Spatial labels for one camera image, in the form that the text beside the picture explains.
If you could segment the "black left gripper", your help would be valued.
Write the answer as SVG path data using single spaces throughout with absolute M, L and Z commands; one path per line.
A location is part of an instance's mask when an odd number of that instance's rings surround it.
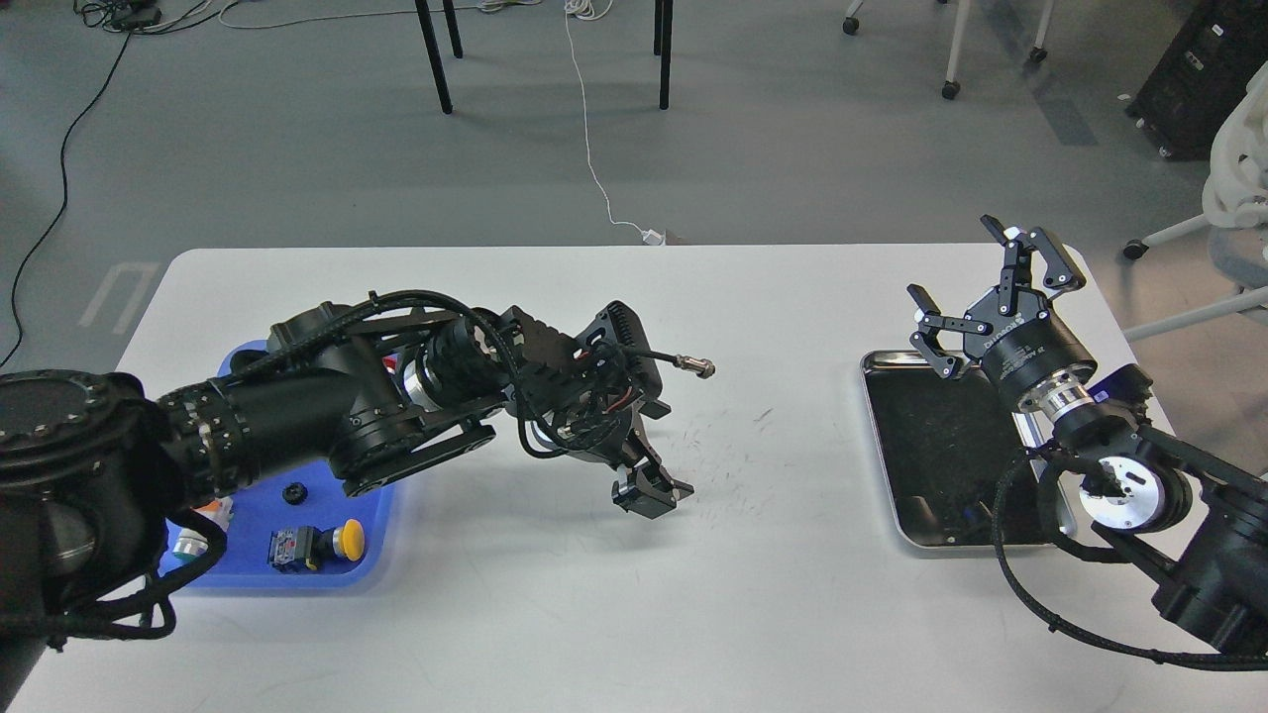
M 694 496 L 694 483 L 675 478 L 650 447 L 637 407 L 602 417 L 578 417 L 558 426 L 557 433 L 568 438 L 555 450 L 614 469 L 611 500 L 626 513 L 656 519 Z

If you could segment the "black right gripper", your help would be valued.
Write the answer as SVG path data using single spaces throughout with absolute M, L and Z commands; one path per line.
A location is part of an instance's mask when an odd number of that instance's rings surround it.
M 1045 230 L 1006 230 L 992 214 L 983 214 L 980 222 L 1004 249 L 998 289 L 984 293 L 966 311 L 969 318 L 952 318 L 941 313 L 924 287 L 908 284 L 907 294 L 915 303 L 915 331 L 909 341 L 943 379 L 961 379 L 969 362 L 976 360 L 995 386 L 1000 403 L 1013 412 L 1026 412 L 1026 393 L 1056 370 L 1070 370 L 1084 384 L 1097 369 L 1096 358 L 1055 315 L 1051 301 L 1037 291 L 1022 292 L 1032 284 L 1031 258 L 1041 252 L 1044 285 L 1058 293 L 1082 289 L 1087 277 L 1065 245 Z M 1017 303 L 1017 313 L 1003 315 L 1000 303 Z M 966 335 L 966 356 L 945 351 L 940 344 L 942 331 Z

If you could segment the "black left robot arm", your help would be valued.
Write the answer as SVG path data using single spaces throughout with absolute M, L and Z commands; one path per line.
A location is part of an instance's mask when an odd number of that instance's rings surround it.
M 311 461 L 359 497 L 478 450 L 507 412 L 527 455 L 610 466 L 619 507 L 675 510 L 694 488 L 643 425 L 670 414 L 661 362 L 716 370 L 654 351 L 619 301 L 571 337 L 520 307 L 397 291 L 275 324 L 262 351 L 156 398 L 124 370 L 4 374 L 3 704 L 68 639 L 171 636 L 172 592 L 227 548 L 204 507 Z

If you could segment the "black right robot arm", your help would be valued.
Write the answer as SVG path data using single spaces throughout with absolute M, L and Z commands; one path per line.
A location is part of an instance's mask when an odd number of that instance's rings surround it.
M 978 368 L 1006 410 L 1041 412 L 1049 442 L 1030 447 L 1000 474 L 995 505 L 1011 483 L 1044 461 L 1036 502 L 1052 546 L 1083 562 L 1135 565 L 1156 584 L 1159 615 L 1205 641 L 1208 653 L 1141 650 L 1096 636 L 1047 609 L 1014 577 L 1000 524 L 992 546 L 1011 591 L 1047 627 L 1110 653 L 1186 669 L 1267 667 L 1267 486 L 1252 474 L 1155 428 L 1151 379 L 1123 365 L 1098 384 L 1096 358 L 1052 307 L 1085 275 L 1044 230 L 981 223 L 1004 250 L 1000 279 L 962 316 L 943 313 L 918 284 L 910 344 L 943 379 Z

